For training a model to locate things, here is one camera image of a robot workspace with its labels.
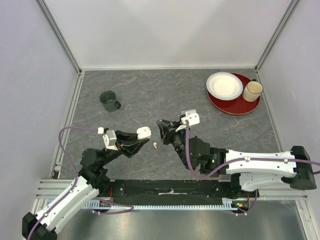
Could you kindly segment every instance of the mug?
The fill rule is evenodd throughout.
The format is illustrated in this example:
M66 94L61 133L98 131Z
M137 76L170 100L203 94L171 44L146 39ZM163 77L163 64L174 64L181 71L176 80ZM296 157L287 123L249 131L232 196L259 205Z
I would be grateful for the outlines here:
M242 97L247 102L254 102L263 92L264 87L256 79L250 81L244 88Z
M113 112L121 107L120 102L116 100L116 94L110 90L101 93L99 100L108 112Z

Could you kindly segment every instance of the mug handle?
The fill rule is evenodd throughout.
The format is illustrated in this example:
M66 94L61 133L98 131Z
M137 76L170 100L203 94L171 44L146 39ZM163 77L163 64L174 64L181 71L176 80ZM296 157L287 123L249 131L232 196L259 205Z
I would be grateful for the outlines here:
M118 105L118 106L116 107L116 109L121 108L121 103L120 103L120 102L118 102L118 101L114 101L114 104L115 104L115 105Z

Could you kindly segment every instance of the white wall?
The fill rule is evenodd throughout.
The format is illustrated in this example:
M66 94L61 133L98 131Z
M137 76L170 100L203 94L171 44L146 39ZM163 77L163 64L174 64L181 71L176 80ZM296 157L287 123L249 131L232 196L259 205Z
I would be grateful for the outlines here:
M283 147L302 145L320 162L320 1L300 1L261 69ZM320 223L318 190L308 191Z
M77 75L33 0L0 1L0 239L22 239Z
M82 68L255 66L290 0L45 0Z

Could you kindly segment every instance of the red tray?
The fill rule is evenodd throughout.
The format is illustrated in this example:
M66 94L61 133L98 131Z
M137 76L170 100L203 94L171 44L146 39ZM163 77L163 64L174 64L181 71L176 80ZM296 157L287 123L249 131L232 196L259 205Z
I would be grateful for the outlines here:
M246 87L246 85L251 82L249 78L246 76L243 76L241 74L237 73L232 73L233 75L237 76L243 85L243 89ZM231 115L243 115L243 114L248 114L251 113L253 110L255 110L259 103L260 103L260 96L253 102L248 102L244 100L242 97L242 94L237 97L234 100L220 100L218 98L215 98L208 92L208 96L212 104L219 109L221 112L224 112L226 114L231 114Z

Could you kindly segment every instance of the beige mug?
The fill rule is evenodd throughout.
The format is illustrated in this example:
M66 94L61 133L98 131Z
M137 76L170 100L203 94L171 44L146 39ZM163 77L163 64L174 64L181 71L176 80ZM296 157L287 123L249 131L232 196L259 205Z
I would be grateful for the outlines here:
M261 95L263 90L264 87L261 85L261 83L253 79L245 86L242 97L247 102L254 102Z

